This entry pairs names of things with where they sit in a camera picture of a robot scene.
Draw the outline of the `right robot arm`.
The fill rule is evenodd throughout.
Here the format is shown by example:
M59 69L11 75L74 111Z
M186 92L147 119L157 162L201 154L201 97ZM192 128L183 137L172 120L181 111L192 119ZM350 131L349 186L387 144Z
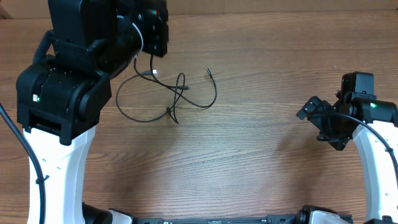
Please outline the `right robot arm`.
M337 101L311 97L297 112L319 130L318 141L342 151L353 141L361 160L366 223L397 223L397 106L380 101L372 73L343 75Z

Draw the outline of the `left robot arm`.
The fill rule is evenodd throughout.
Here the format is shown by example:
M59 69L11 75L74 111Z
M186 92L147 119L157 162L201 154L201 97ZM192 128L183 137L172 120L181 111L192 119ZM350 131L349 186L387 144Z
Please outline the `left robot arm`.
M83 203L88 151L111 80L141 52L163 57L165 1L51 0L52 29L16 81L29 160L29 223L134 223Z

